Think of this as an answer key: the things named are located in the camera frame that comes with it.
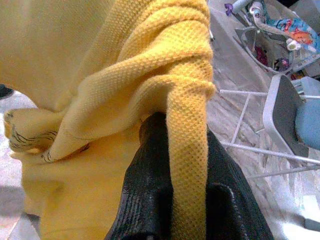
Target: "yellow knit fabric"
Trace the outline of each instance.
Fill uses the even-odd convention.
[[[41,239],[104,238],[140,118],[159,111],[172,239],[205,239],[209,21],[205,0],[0,1],[0,82],[38,107],[12,110],[4,124]]]

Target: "knit texture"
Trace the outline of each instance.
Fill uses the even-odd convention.
[[[206,238],[209,22],[205,0],[0,3],[0,81],[38,107],[4,124],[42,239],[101,239],[154,112],[167,115],[172,239]]]

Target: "blue cushion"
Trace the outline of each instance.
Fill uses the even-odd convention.
[[[320,150],[320,100],[307,101],[298,107],[295,130],[306,145]]]

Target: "floor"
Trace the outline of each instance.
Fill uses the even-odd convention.
[[[266,92],[271,75],[259,68],[239,46],[235,28],[243,26],[233,17],[227,17],[224,3],[209,1],[211,31],[214,34],[214,83],[218,90]],[[207,123],[219,140],[230,142],[246,101],[245,96],[217,92],[207,103]],[[253,96],[240,126],[235,143],[277,150],[269,136],[257,130],[263,128],[262,111],[265,99]],[[23,94],[0,102],[0,119],[12,108],[33,108],[34,104]],[[8,143],[3,136],[0,120],[0,240],[38,240],[34,221],[21,215],[24,192],[21,187],[21,163],[9,157]],[[246,176],[290,168],[284,158],[262,155],[236,148],[227,152],[241,166]],[[320,159],[314,150],[310,157]],[[320,221],[320,171],[286,174],[249,179],[258,205],[276,240],[320,239],[320,232],[303,228],[304,218]]]

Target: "white metal frame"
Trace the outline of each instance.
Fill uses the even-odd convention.
[[[271,151],[271,150],[266,150],[266,149],[258,148],[258,147],[235,144],[241,123],[243,121],[244,115],[245,115],[247,107],[248,107],[250,97],[251,96],[267,97],[268,93],[267,92],[257,92],[257,91],[225,90],[225,89],[220,89],[219,93],[220,94],[239,94],[239,95],[247,96],[245,103],[244,103],[244,106],[243,106],[243,109],[242,109],[242,112],[241,112],[241,115],[240,115],[240,118],[239,118],[238,123],[236,125],[232,140],[231,140],[231,142],[222,141],[221,144],[223,146],[225,146],[226,148],[232,147],[232,148],[252,151],[255,153],[267,154],[267,155],[271,155],[271,156],[297,160],[297,161],[300,161],[303,163],[314,164],[314,165],[309,165],[309,166],[305,166],[305,167],[286,169],[286,170],[279,171],[279,172],[268,172],[268,173],[263,173],[260,175],[251,175],[251,176],[247,176],[248,179],[265,178],[265,177],[270,177],[270,176],[278,176],[278,175],[284,175],[284,174],[290,174],[290,173],[299,173],[299,172],[305,172],[305,171],[311,171],[311,170],[315,171],[315,170],[320,169],[320,160],[318,160],[318,159],[312,159],[312,158],[308,158],[308,157],[297,156],[294,154],[288,154],[288,153],[283,153],[283,152],[278,152],[278,151]],[[300,95],[300,97],[302,99],[320,99],[320,96],[314,96],[314,95]]]

